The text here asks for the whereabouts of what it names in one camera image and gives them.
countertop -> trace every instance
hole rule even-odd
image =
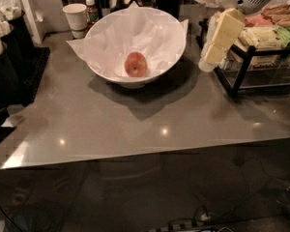
[[[194,37],[181,61],[140,89],[95,75],[53,34],[33,103],[9,106],[15,126],[0,143],[0,169],[290,138],[290,92],[230,99],[197,67]]]

paper cup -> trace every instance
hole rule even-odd
[[[69,4],[63,8],[63,12],[66,14],[73,36],[77,39],[84,38],[88,29],[86,5]]]

